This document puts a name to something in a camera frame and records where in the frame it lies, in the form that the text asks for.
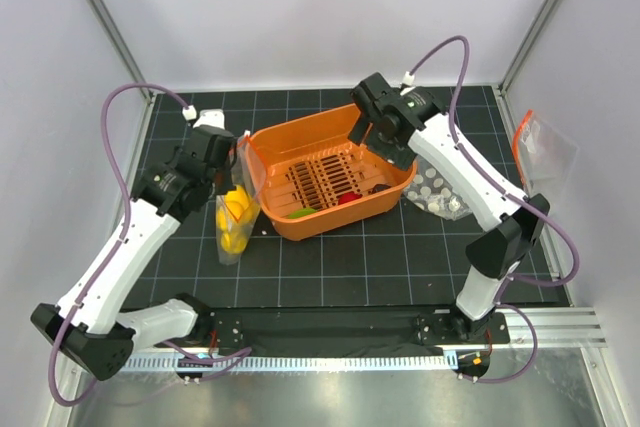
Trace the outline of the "dark brown fruit toy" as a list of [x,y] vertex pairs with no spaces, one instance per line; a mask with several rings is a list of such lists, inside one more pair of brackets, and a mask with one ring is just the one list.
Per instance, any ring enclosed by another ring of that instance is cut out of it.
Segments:
[[387,189],[389,189],[390,186],[387,184],[376,184],[372,189],[371,189],[371,193],[375,194],[375,193],[379,193],[379,192],[383,192]]

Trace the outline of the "clear zip bags stack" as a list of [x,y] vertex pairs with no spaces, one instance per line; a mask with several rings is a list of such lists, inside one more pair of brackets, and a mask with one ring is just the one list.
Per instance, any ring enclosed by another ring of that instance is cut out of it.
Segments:
[[422,157],[416,158],[416,173],[403,194],[415,207],[444,220],[457,221],[472,213],[440,171]]

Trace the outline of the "yellow lemon toy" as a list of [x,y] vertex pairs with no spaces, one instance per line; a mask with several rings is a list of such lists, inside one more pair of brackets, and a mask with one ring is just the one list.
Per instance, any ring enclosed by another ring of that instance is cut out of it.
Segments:
[[228,192],[225,198],[227,202],[235,202],[241,205],[244,210],[248,209],[252,202],[251,197],[242,185],[236,185],[235,189]]

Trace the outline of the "orange plastic basket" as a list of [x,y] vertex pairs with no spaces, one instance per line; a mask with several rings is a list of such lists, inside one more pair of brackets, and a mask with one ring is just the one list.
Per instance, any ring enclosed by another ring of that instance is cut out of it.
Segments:
[[[353,104],[261,129],[252,137],[267,169],[261,210],[284,238],[299,241],[391,210],[416,173],[402,171],[348,140],[359,116]],[[389,189],[372,194],[376,184]],[[344,205],[338,198],[357,192]],[[287,219],[305,207],[316,213]]]

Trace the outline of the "red apple toy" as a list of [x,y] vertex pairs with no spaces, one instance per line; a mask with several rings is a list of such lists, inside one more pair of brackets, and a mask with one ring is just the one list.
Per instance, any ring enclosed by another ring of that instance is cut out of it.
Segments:
[[357,192],[345,192],[338,198],[338,204],[344,205],[362,198],[362,195]]

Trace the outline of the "single clear zip bag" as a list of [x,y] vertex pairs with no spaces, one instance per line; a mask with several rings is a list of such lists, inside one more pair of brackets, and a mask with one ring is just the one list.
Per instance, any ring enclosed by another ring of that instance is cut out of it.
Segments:
[[237,263],[248,245],[261,212],[260,194],[266,185],[267,169],[249,131],[232,151],[232,189],[216,197],[215,227],[218,259],[223,265]]

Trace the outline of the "yellow pear toy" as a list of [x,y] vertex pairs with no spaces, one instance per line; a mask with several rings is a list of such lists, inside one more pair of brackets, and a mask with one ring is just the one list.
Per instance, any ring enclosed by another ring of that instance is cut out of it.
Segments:
[[240,255],[246,249],[248,237],[242,231],[223,231],[220,234],[220,246],[230,255]]

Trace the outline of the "yellow mango toy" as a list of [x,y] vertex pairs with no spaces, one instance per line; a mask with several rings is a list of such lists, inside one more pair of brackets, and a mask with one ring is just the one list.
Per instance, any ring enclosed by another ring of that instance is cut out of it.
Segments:
[[235,202],[220,201],[216,206],[216,225],[223,231],[234,231],[240,225],[244,209]]

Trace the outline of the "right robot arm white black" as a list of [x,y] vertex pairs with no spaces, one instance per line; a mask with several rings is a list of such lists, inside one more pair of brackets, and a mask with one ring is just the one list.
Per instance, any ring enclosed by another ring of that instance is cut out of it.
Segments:
[[509,279],[541,234],[550,204],[502,176],[456,127],[452,108],[424,87],[391,86],[379,73],[350,92],[359,111],[349,140],[401,170],[421,157],[470,208],[483,234],[465,249],[470,264],[450,314],[463,343],[482,336]]

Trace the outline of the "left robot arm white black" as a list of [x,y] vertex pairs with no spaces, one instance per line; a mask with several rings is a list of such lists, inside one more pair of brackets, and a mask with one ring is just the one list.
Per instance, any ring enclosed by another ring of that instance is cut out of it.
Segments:
[[232,189],[235,161],[229,154],[235,144],[222,128],[194,128],[169,162],[148,168],[135,183],[120,229],[83,277],[57,303],[34,309],[36,329],[97,380],[113,377],[138,350],[172,339],[200,347],[210,339],[211,309],[188,293],[151,308],[121,308],[185,219],[213,195]]

